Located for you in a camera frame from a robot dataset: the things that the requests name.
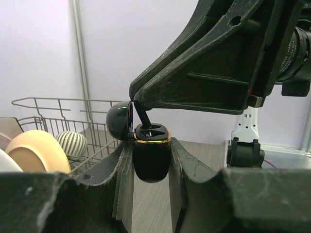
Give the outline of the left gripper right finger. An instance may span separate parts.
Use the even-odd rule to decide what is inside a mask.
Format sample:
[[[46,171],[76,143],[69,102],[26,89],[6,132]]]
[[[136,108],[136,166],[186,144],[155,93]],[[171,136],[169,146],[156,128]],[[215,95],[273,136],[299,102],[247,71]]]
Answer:
[[[310,232],[309,170],[233,167],[215,171],[175,138],[171,149],[173,232]]]

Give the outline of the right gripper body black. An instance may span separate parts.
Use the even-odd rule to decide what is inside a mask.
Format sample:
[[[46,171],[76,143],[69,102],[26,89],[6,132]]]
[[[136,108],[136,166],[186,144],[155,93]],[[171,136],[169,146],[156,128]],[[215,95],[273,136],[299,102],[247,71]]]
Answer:
[[[264,56],[247,99],[248,106],[262,107],[271,94],[300,13],[300,0],[274,1],[263,43]]]

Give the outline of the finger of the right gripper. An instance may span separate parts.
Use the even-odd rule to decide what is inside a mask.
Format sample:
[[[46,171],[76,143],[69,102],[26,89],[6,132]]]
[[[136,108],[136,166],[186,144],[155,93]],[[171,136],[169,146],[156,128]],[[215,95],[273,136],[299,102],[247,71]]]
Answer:
[[[200,0],[182,33],[129,88],[138,101],[244,101],[263,57],[266,0]]]
[[[186,109],[237,115],[245,108],[255,73],[260,24],[205,19],[186,27],[135,79],[143,109]]]

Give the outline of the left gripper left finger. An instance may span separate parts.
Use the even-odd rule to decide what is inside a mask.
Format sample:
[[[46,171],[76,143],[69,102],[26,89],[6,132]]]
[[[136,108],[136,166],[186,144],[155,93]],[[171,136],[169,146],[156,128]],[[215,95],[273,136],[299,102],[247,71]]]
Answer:
[[[76,178],[52,172],[0,175],[3,233],[129,233],[133,146],[122,142]]]

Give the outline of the black square earbud case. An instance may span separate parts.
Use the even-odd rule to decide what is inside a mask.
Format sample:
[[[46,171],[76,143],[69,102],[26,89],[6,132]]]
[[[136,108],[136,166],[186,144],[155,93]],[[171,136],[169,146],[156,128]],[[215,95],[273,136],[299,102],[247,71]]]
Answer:
[[[134,101],[114,104],[106,114],[106,125],[110,135],[120,141],[132,141],[133,164],[136,175],[146,183],[163,180],[171,161],[171,134],[157,123],[143,129]]]

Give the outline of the black stem earbud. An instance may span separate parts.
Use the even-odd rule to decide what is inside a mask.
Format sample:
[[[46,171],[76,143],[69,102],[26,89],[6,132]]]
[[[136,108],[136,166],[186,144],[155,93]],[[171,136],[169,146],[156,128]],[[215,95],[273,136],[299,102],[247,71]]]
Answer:
[[[143,107],[141,106],[141,104],[135,100],[134,101],[134,106],[135,106],[135,109],[136,109],[136,112],[141,120],[141,123],[142,123],[142,128],[143,129],[148,129],[148,128],[151,128],[151,122],[147,116],[147,113],[146,111],[143,109]]]

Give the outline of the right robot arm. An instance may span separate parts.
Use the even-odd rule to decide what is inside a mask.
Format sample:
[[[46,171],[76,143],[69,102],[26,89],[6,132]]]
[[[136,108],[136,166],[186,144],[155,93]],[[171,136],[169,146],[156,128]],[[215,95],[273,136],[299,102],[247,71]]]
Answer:
[[[200,0],[182,33],[129,87],[146,119],[153,108],[237,115],[227,164],[260,167],[255,112],[275,85],[311,86],[308,0]]]

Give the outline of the striped round bowl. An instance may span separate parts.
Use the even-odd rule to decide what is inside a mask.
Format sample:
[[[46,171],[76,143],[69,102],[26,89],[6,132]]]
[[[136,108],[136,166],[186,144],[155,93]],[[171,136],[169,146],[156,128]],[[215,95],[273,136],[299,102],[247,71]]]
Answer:
[[[61,132],[55,139],[64,150],[67,157],[82,158],[87,149],[87,139],[76,132]]]

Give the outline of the beige bowl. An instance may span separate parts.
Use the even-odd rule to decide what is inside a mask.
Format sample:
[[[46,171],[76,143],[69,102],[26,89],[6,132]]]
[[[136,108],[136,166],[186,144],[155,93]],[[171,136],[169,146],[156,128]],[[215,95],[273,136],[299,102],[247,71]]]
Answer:
[[[63,172],[71,167],[58,141],[48,132],[30,130],[16,136],[5,152],[24,172]]]

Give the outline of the white green plate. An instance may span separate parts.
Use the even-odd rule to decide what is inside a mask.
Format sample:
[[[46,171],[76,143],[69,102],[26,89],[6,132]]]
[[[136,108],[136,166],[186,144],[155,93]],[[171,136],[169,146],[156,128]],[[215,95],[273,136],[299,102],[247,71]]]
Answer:
[[[0,150],[1,172],[23,172],[20,166],[3,150]]]

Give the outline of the white upright plate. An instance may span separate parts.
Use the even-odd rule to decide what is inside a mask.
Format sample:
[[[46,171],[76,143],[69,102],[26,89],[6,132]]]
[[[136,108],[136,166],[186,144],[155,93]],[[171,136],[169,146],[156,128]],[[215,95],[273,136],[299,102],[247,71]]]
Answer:
[[[24,130],[20,126],[15,117],[0,118],[0,146],[4,147],[9,144],[16,136],[23,133]]]

